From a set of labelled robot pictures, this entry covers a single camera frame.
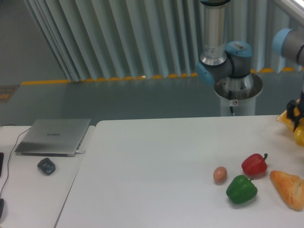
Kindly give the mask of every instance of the red bell pepper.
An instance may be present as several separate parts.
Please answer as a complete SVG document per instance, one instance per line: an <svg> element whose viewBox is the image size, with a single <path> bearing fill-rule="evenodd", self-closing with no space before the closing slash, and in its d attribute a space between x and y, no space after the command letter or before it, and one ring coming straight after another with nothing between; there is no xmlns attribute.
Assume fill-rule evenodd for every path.
<svg viewBox="0 0 304 228"><path fill-rule="evenodd" d="M263 173L267 169L267 164L265 159L267 158L267 154L264 154L262 157L260 154L255 153L245 159L242 163L242 169L245 174L249 176L258 175Z"/></svg>

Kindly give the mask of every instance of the egg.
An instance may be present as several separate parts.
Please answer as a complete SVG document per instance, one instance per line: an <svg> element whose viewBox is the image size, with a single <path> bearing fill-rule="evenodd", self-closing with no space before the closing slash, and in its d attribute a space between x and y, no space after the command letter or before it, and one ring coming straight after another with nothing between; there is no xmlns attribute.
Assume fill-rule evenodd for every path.
<svg viewBox="0 0 304 228"><path fill-rule="evenodd" d="M213 172L213 179L217 184L220 184L226 180L227 170L225 167L217 167Z"/></svg>

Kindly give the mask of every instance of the computer mouse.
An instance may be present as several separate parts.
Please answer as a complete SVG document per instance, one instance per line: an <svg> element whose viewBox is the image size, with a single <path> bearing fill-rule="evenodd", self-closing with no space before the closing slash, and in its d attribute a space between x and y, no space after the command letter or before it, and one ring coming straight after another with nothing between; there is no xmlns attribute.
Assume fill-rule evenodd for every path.
<svg viewBox="0 0 304 228"><path fill-rule="evenodd" d="M42 159L37 166L46 175L51 175L56 169L55 164L49 158Z"/></svg>
<svg viewBox="0 0 304 228"><path fill-rule="evenodd" d="M0 219L2 217L3 208L4 208L4 199L0 199Z"/></svg>

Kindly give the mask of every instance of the silver laptop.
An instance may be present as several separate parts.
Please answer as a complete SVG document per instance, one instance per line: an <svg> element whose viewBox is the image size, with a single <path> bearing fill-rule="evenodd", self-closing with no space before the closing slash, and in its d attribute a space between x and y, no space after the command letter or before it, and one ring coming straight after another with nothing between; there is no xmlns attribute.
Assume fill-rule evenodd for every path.
<svg viewBox="0 0 304 228"><path fill-rule="evenodd" d="M75 156L91 119L38 119L16 148L16 154Z"/></svg>

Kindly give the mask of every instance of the robotic arm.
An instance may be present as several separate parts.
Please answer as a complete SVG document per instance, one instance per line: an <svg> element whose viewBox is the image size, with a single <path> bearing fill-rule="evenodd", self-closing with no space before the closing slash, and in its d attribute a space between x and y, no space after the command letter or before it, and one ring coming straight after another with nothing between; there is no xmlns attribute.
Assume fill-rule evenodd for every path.
<svg viewBox="0 0 304 228"><path fill-rule="evenodd" d="M250 103L253 108L235 109L238 109L237 115L254 115L254 97L262 90L262 80L250 73L252 52L249 44L242 41L224 43L225 10L230 0L200 2L204 5L204 51L196 64L198 76L206 84L214 84L215 92L221 98L222 116L234 115L234 105L230 101L241 104L250 98L254 99L254 103Z"/></svg>
<svg viewBox="0 0 304 228"><path fill-rule="evenodd" d="M283 11L293 17L304 26L304 0L273 0ZM294 31L292 29L282 29L274 37L273 50L283 57L304 66L304 30ZM300 102L295 100L287 104L287 118L294 121L294 131L304 117L304 83L302 86Z"/></svg>

